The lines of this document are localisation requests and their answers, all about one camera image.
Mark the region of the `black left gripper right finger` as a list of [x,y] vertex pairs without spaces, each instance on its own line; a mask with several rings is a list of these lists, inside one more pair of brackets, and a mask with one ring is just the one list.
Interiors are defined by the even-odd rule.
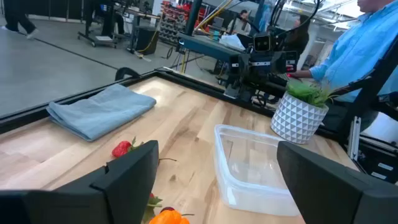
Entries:
[[369,187],[364,173],[287,141],[278,143],[277,161],[306,224],[354,224]]

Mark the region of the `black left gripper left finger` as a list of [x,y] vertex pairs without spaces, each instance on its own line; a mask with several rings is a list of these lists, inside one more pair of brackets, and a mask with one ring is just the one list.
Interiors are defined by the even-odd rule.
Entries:
[[140,224],[155,181],[159,143],[137,149],[59,188],[54,224]]

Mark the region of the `small strawberry with leaves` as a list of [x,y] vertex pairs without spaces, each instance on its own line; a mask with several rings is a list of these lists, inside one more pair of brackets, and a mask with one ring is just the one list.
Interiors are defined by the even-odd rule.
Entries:
[[135,150],[139,146],[143,145],[143,142],[135,146],[136,143],[136,137],[133,138],[132,141],[121,141],[111,152],[111,155],[114,158],[121,157],[125,154],[127,154],[130,151]]
[[162,199],[156,197],[153,193],[150,194],[141,224],[149,224],[149,222],[155,217],[155,209],[162,208],[161,201]]

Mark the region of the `orange peeled tangerine toy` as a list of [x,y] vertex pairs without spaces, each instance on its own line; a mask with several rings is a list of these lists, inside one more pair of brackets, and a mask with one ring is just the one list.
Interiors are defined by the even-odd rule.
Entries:
[[176,210],[165,210],[156,215],[149,224],[190,224],[190,222]]

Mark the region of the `clear plastic tupperware container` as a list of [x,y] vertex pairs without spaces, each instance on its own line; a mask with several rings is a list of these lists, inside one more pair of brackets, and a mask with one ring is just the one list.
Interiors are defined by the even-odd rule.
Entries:
[[214,133],[215,172],[225,205],[268,215],[300,215],[277,161],[282,138],[225,124],[217,124]]

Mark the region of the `white plastic bag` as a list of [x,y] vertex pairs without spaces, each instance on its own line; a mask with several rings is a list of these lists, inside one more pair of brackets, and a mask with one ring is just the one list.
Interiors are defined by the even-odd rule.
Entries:
[[219,40],[219,43],[224,45],[224,46],[228,46],[228,47],[232,47],[234,49],[238,49],[238,50],[245,50],[245,46],[242,44],[242,42],[240,41],[239,37],[234,34],[234,35],[222,35],[221,39]]

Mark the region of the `grey workstation desk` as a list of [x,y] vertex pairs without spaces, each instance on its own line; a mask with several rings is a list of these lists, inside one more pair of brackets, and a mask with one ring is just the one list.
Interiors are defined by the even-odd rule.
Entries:
[[182,47],[224,62],[229,62],[231,57],[237,56],[243,52],[242,50],[225,46],[204,35],[191,36],[178,33],[177,37]]

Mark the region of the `white geometric plant pot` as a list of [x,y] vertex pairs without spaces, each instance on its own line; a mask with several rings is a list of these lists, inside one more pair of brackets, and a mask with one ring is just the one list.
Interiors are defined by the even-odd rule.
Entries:
[[319,108],[285,92],[271,119],[271,129],[287,141],[307,144],[328,110],[327,106]]

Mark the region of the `black pole with boom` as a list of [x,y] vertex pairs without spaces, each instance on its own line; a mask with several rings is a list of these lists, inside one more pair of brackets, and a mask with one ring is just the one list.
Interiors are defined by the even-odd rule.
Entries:
[[203,0],[193,0],[193,2],[192,2],[192,6],[190,9],[190,13],[189,13],[189,17],[188,17],[188,21],[187,21],[186,29],[185,29],[186,35],[193,34],[193,30],[195,28],[195,23],[197,20],[199,10],[201,8],[202,1]]

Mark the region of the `blue folded cloth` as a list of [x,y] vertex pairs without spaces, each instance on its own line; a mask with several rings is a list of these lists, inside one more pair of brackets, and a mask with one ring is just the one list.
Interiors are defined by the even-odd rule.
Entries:
[[114,84],[98,94],[70,105],[49,103],[51,120],[92,142],[152,109],[156,100]]

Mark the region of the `rack of red bins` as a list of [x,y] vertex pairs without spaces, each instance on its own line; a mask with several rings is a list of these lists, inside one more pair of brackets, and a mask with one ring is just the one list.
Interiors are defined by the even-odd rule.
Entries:
[[159,39],[170,45],[178,44],[178,34],[184,33],[189,11],[176,2],[163,0],[161,3],[161,20]]

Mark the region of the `black box on floor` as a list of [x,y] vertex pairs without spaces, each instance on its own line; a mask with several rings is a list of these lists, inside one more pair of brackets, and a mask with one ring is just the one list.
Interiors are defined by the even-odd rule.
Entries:
[[136,32],[134,50],[144,55],[154,54],[158,39],[159,33],[155,27],[139,26]]

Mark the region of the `black rolling desk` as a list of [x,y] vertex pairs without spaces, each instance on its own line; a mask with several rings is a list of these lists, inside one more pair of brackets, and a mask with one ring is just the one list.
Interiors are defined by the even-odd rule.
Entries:
[[[78,32],[77,39],[85,39],[92,47],[110,46],[117,48],[117,41],[114,39],[114,27],[116,14],[125,12],[132,6],[135,0],[83,0],[83,19],[85,29]],[[95,34],[90,30],[91,25],[97,22],[102,30]]]

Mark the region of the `black aluminium rig frame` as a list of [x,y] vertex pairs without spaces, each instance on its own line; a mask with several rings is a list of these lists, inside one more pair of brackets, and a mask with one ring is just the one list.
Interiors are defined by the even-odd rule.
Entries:
[[[375,90],[373,83],[380,84],[387,78],[387,73],[398,65],[398,36],[395,37],[391,46],[385,55],[377,62],[374,70],[364,80],[350,83],[342,90],[337,91],[337,94],[344,94],[350,90],[360,89],[359,99],[350,105],[348,114],[345,116],[343,122],[339,125],[338,130],[334,131],[325,126],[321,126],[316,130],[316,134],[328,139],[338,141],[342,147],[346,147],[348,140],[348,120],[359,114],[358,107],[360,105],[367,106],[369,109],[382,112],[390,118],[398,121],[398,109],[391,106],[391,101],[398,103],[398,92],[391,93],[380,97],[372,97],[371,92]],[[230,98],[224,95],[224,91],[218,87],[212,86],[180,75],[177,72],[169,70],[167,67],[155,69],[151,72],[144,73],[138,79],[125,78],[116,83],[123,86],[131,86],[133,84],[143,82],[146,79],[158,77],[178,85],[190,88],[192,90],[204,93],[219,100],[231,103],[233,105],[245,108],[247,110],[259,113],[264,116],[272,117],[273,111],[260,106],[253,105],[248,102]],[[22,110],[10,115],[0,117],[0,134],[6,133],[13,129],[25,126],[40,119],[48,117],[46,110],[47,104],[42,104],[30,109]],[[374,137],[362,136],[359,141],[359,151],[361,154],[366,152],[369,155],[363,159],[357,159],[354,163],[358,168],[366,174],[375,174],[377,178],[385,176],[387,182],[398,183],[398,147],[390,143],[386,143],[384,147],[378,146],[379,140]]]

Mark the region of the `black partition wall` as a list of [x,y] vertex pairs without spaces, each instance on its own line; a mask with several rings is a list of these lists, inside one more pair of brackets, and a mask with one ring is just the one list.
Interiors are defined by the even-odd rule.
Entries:
[[83,19],[89,0],[27,0],[28,15],[46,18]]

